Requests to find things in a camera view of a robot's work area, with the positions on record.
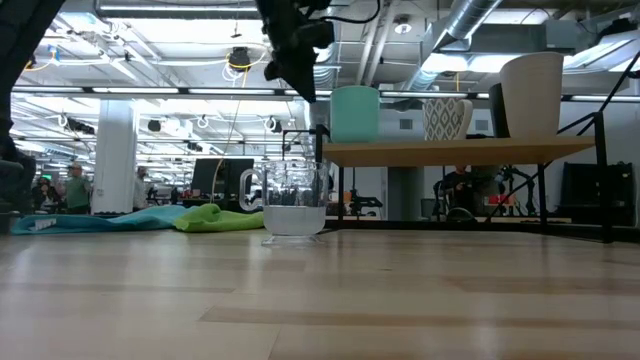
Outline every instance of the black table leg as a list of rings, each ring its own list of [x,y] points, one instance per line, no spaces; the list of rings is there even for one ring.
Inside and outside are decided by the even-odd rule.
[[[595,113],[593,124],[596,136],[596,158],[598,160],[598,190],[600,195],[600,219],[602,219],[602,241],[613,242],[611,238],[611,187],[608,178],[607,142],[604,133],[604,117],[602,112]]]
[[[544,164],[538,164],[538,197],[540,202],[540,230],[547,232],[547,189],[544,181]]]
[[[344,168],[338,169],[338,228],[344,225]]]

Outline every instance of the teal cup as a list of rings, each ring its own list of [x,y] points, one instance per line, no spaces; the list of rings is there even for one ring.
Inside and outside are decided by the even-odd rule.
[[[370,143],[378,139],[380,93],[368,86],[331,92],[331,141]]]

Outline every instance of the pillar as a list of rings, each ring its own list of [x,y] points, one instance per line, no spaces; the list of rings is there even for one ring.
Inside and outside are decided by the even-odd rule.
[[[102,100],[92,213],[133,210],[138,114],[128,100]]]

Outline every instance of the water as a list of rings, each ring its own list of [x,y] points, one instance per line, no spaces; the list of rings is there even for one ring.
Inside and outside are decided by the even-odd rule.
[[[264,226],[273,235],[313,235],[324,228],[326,213],[326,207],[265,206]]]

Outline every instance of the computer monitor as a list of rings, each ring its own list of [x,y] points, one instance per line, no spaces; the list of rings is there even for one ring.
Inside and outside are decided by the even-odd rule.
[[[200,190],[203,194],[211,194],[213,176],[220,159],[198,159],[193,170],[191,189]],[[253,159],[225,159],[218,170],[215,192],[227,196],[240,192],[240,175],[247,169],[253,169]],[[251,177],[247,178],[245,191],[251,188]]]

